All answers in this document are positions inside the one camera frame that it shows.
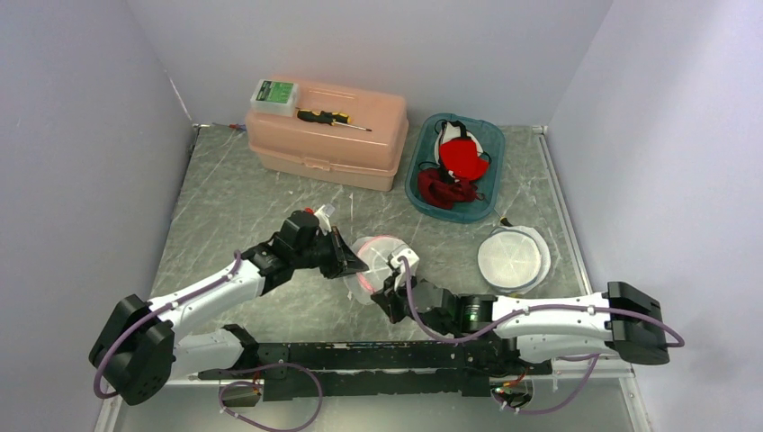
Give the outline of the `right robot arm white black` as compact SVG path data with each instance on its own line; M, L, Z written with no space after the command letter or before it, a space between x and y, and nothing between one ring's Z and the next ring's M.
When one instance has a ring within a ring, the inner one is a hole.
M625 282L603 292L560 299L489 294L458 295L412 278L372 294L391 322L414 320L432 339L466 344L479 338L508 340L496 349L501 370L562 357L616 355L635 365L665 365L685 339L662 320L660 302Z

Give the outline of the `white mesh laundry bag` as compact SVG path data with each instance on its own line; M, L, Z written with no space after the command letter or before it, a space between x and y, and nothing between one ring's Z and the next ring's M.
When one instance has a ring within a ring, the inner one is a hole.
M492 291L519 296L545 279L552 258L548 244L536 229L501 225L480 243L477 263Z

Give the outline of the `bright red bra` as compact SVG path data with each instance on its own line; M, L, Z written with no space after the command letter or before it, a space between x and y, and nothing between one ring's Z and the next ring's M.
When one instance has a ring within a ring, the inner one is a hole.
M473 182L489 170L491 156L470 138L450 139L438 147L438 160L455 180Z

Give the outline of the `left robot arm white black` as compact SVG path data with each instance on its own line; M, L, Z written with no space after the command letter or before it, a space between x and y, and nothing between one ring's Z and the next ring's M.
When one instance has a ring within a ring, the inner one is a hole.
M121 397L130 405L150 399L177 376L227 369L237 378L257 368L257 343L233 325L210 334L193 330L243 302L289 282L302 269L326 279L367 271L367 264L330 225L323 208L293 211L269 239L179 291L143 300L132 294L116 303L88 360L95 369L94 395Z

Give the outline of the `pink-trimmed mesh laundry bag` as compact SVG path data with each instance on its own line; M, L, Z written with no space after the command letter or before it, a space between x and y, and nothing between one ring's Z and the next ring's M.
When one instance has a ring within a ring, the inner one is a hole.
M368 270L343 279L353 299L362 305L373 303L371 295L380 290L388 276L394 276L388 264L389 255L405 241L389 235L359 238L351 249L368 265Z

